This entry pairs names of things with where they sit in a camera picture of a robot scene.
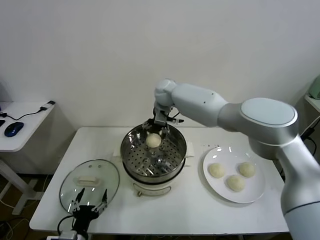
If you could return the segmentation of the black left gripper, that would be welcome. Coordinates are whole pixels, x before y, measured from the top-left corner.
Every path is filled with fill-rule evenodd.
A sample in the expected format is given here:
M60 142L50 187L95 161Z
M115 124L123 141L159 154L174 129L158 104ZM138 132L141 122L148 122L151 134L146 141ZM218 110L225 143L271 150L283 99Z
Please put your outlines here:
M72 227L76 232L87 232L92 220L99 217L99 212L103 212L108 206L108 190L105 189L101 202L94 207L93 205L80 205L80 201L84 195L85 188L77 194L74 200L71 201L70 211L75 218Z

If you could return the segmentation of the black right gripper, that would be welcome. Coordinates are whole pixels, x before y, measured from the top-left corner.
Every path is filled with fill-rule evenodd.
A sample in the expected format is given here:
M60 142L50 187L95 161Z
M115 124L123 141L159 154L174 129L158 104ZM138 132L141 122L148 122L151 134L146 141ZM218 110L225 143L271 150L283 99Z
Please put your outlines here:
M168 125L169 114L173 110L172 107L165 108L153 108L153 118L147 120L142 124L142 128L146 131L150 131L153 126L160 128L159 135L161 137L166 137L170 134L170 127Z

